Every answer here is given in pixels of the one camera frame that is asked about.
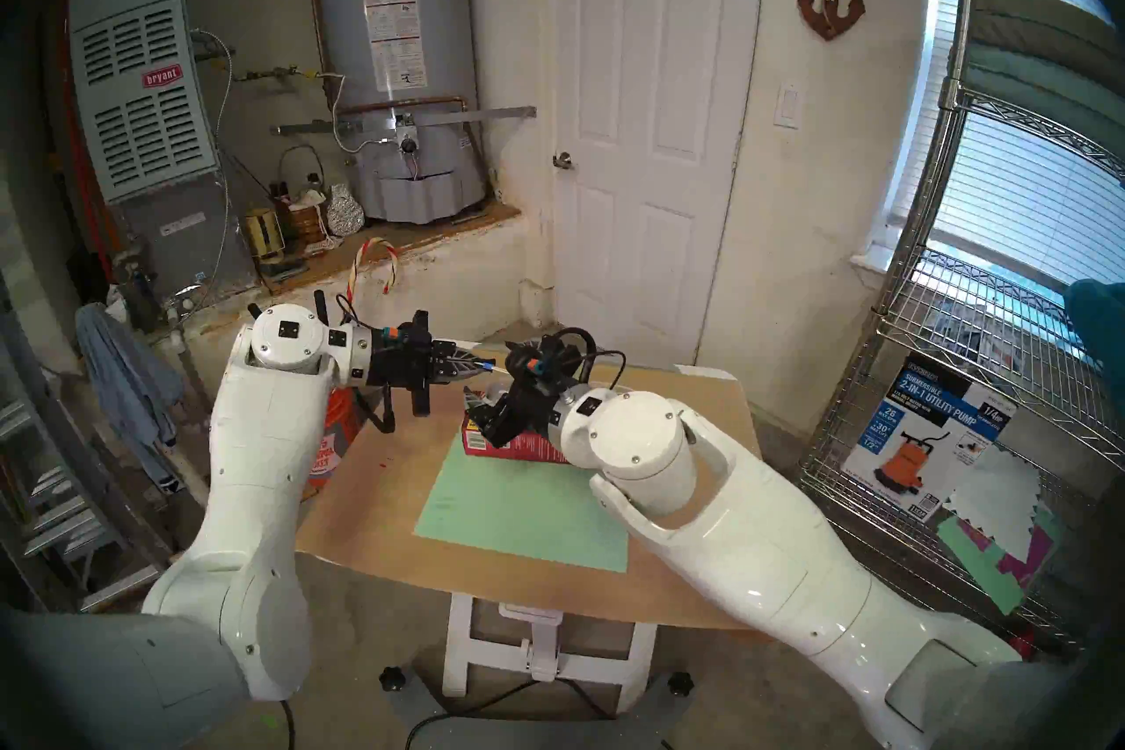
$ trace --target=bryant logo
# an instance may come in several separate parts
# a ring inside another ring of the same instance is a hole
[[[146,88],[162,88],[165,84],[171,84],[173,81],[179,81],[182,78],[183,70],[180,69],[180,64],[177,63],[174,66],[164,66],[162,70],[146,72],[142,76],[141,83]]]

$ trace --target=blue towel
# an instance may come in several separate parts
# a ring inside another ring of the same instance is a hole
[[[1074,332],[1101,363],[1101,379],[1125,419],[1125,284],[1087,278],[1068,287],[1063,299]]]
[[[141,460],[153,484],[178,490],[182,482],[153,444],[158,439],[176,443],[170,408],[183,398],[179,373],[106,314],[104,306],[78,309],[74,327],[98,405],[114,432]]]

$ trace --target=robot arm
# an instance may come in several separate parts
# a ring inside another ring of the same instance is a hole
[[[602,507],[719,608],[832,677],[883,747],[928,748],[976,667],[1019,659],[975,623],[872,577],[803,493],[696,412],[591,387],[576,374],[586,358],[559,344],[511,349],[508,392],[470,412],[485,437],[502,445],[530,428],[596,471]],[[684,525],[658,525],[694,494],[696,461],[718,489]]]
[[[384,387],[389,430],[392,387],[408,389],[415,415],[425,416],[430,383],[480,371],[482,361],[430,336],[425,311],[371,331],[358,323],[330,327],[323,293],[317,309],[320,317],[278,305],[238,333],[212,414],[207,513],[143,608],[212,629],[255,699],[288,698],[308,672],[308,608],[294,542],[330,392]]]

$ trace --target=door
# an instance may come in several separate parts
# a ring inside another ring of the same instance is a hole
[[[757,7],[558,0],[557,315],[630,362],[695,360]]]

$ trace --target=light switch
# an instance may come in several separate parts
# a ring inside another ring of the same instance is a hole
[[[795,83],[786,81],[782,84],[777,90],[777,108],[774,109],[774,126],[800,129],[803,101],[801,91]]]

